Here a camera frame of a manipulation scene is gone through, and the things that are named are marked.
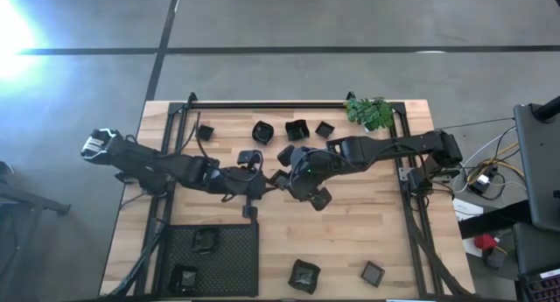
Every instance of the concrete floor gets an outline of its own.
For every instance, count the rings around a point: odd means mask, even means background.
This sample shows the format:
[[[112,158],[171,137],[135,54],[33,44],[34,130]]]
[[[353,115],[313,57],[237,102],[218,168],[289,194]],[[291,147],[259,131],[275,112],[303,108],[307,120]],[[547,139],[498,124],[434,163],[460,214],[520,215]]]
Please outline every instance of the concrete floor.
[[[7,25],[0,48],[158,47],[170,1],[0,0],[32,34],[10,41],[22,28]],[[559,18],[554,0],[179,0],[169,46],[558,45]],[[79,151],[93,128],[136,133],[155,59],[3,58],[9,63],[0,65],[0,160],[13,165],[21,187],[72,203],[70,215],[42,218],[14,288],[17,300],[97,295],[123,186],[114,169],[83,162]],[[203,100],[340,99],[354,91],[428,99],[435,125],[443,127],[512,116],[516,103],[546,102],[558,95],[559,71],[560,53],[175,55],[165,57],[155,99],[184,100],[190,92]],[[449,131],[469,157],[512,125]],[[492,206],[522,198],[508,189]],[[472,273],[483,296],[513,297],[511,282],[476,263]]]

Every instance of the wooden table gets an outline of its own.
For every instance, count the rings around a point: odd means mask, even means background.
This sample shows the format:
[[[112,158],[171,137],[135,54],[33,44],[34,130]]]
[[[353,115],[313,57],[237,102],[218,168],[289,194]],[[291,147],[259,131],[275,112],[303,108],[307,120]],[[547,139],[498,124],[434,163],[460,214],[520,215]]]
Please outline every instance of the wooden table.
[[[405,101],[405,104],[412,135],[433,130],[427,101]],[[169,102],[146,103],[137,135],[140,144],[160,149],[168,105]],[[186,135],[197,111],[191,110],[188,115]],[[336,128],[331,139],[351,135],[389,137],[387,130],[366,134],[363,127],[348,122],[343,109],[202,109],[201,114],[201,123],[214,127],[211,141],[203,143],[208,155],[219,159],[223,167],[235,165],[239,151],[259,149],[265,159],[263,171],[268,177],[277,169],[288,171],[276,159],[277,153],[290,144],[285,122],[307,120],[311,137],[295,145],[324,148],[325,140],[313,133],[322,120]],[[259,145],[251,138],[251,131],[259,120],[274,126],[275,135],[268,146]],[[195,141],[189,143],[183,153],[200,155]],[[367,172],[334,177],[324,185],[332,194],[332,202],[321,212],[282,191],[267,193],[255,202],[260,224],[258,298],[417,298],[395,162],[378,162]],[[139,187],[127,187],[123,200],[138,193]],[[244,198],[221,203],[221,197],[177,185],[171,224],[249,222],[241,216]],[[137,260],[149,205],[150,199],[145,197],[120,212],[101,293],[115,288]],[[473,291],[449,194],[432,194],[428,211],[436,252],[453,276],[467,290]],[[287,284],[291,267],[298,258],[321,268],[318,289],[313,295],[294,290]],[[386,271],[379,288],[360,278],[367,260]],[[425,257],[423,269],[428,288],[431,288]],[[150,287],[149,277],[146,288]]]

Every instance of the red object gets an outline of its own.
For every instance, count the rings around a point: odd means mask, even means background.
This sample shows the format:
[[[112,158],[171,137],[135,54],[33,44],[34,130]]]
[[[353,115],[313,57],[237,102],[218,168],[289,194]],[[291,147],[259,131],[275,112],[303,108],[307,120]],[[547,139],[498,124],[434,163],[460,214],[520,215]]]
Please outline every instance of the red object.
[[[496,247],[496,245],[498,245],[498,243],[491,235],[481,235],[474,238],[474,246],[482,249],[483,251],[487,249],[493,249],[494,247]]]

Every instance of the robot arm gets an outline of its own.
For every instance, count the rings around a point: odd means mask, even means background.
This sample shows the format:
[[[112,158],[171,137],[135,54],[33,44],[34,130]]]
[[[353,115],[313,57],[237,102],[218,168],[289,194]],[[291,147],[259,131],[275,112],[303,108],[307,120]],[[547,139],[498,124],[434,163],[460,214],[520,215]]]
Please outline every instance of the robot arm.
[[[217,159],[167,155],[109,129],[94,130],[81,150],[81,156],[87,162],[112,165],[121,170],[116,174],[119,180],[137,179],[142,189],[156,196],[167,193],[177,182],[207,193],[242,194],[251,199],[260,199],[265,192],[266,179],[253,167],[254,163],[262,163],[260,158],[255,160],[255,157],[262,156],[259,153],[240,153],[238,163],[247,163],[247,167],[219,168],[220,161]]]
[[[344,137],[327,141],[326,149],[296,149],[291,145],[278,155],[284,166],[291,165],[291,171],[284,175],[280,188],[288,189],[297,200],[311,201],[320,211],[332,197],[325,188],[319,190],[318,186],[332,176],[364,172],[380,160],[423,154],[429,154],[423,165],[407,174],[411,192],[431,188],[431,179],[444,168],[455,167],[463,159],[453,135],[441,130],[387,140]]]

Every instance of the potted plant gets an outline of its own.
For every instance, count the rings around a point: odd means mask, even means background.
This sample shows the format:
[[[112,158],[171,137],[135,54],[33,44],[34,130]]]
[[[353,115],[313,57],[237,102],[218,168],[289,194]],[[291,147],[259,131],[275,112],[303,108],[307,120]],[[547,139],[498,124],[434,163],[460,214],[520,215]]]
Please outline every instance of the potted plant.
[[[382,97],[372,101],[369,99],[358,100],[351,98],[344,103],[348,120],[364,125],[366,131],[388,128],[393,125],[393,109]]]

